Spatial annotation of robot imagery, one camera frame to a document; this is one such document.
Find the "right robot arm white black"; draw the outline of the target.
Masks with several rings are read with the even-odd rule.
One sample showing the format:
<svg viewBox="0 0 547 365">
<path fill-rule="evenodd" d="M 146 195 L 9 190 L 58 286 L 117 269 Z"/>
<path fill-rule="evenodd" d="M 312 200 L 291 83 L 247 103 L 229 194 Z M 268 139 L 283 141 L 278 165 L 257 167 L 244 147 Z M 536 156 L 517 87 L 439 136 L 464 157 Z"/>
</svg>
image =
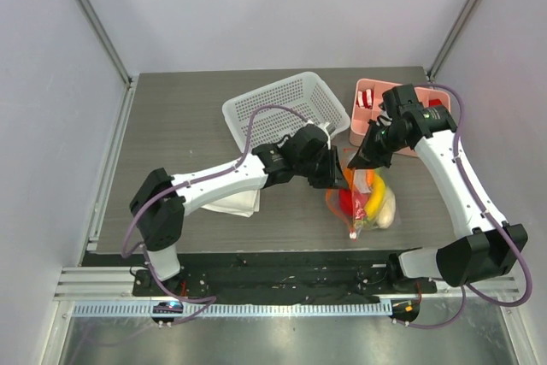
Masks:
<svg viewBox="0 0 547 365">
<path fill-rule="evenodd" d="M 485 193 L 449 110 L 443 105 L 424 106 L 411 84 L 384 91 L 381 107 L 389 122 L 369 122 L 350 168 L 388 168 L 396 152 L 410 148 L 431 174 L 456 236 L 438 249 L 401 253 L 385 272 L 387 285 L 404 292 L 417 278 L 441 279 L 459 287 L 508 274 L 522 259 L 526 229 L 509 223 Z"/>
</svg>

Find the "clear zip bag orange seal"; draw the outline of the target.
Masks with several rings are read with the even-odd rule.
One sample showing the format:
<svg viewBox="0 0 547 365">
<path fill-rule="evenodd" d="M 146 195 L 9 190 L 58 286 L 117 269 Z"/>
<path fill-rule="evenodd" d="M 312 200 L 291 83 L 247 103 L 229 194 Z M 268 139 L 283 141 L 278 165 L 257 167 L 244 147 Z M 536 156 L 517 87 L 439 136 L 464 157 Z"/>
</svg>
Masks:
<svg viewBox="0 0 547 365">
<path fill-rule="evenodd" d="M 356 147 L 344 148 L 341 154 L 341 165 L 342 171 L 347 168 L 349 160 L 356 153 Z M 382 172 L 379 168 L 377 169 L 358 169 L 355 170 L 355 180 L 352 192 L 352 205 L 353 205 L 353 216 L 349 217 L 345 215 L 338 206 L 338 189 L 328 189 L 325 195 L 326 206 L 330 211 L 339 218 L 347 227 L 349 238 L 351 240 L 357 240 L 361 232 L 363 231 L 373 231 L 373 230 L 386 230 L 379 229 L 376 220 L 377 216 L 373 220 L 369 220 L 365 214 L 364 206 L 368 201 L 370 195 L 370 189 L 368 188 L 366 182 L 366 172 L 368 170 L 376 171 L 384 180 Z"/>
</svg>

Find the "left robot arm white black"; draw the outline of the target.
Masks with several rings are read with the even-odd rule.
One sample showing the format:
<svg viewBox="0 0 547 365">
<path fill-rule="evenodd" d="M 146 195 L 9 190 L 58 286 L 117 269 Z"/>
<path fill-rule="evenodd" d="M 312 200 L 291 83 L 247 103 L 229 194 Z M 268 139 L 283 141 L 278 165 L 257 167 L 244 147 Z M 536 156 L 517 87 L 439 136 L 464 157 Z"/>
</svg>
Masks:
<svg viewBox="0 0 547 365">
<path fill-rule="evenodd" d="M 191 174 L 149 173 L 129 204 L 132 228 L 144 241 L 152 285 L 165 296 L 181 287 L 176 243 L 184 219 L 202 206 L 245 191 L 305 178 L 315 189 L 346 189 L 338 149 L 328 132 L 307 124 L 293 135 L 260 144 L 234 161 Z"/>
</svg>

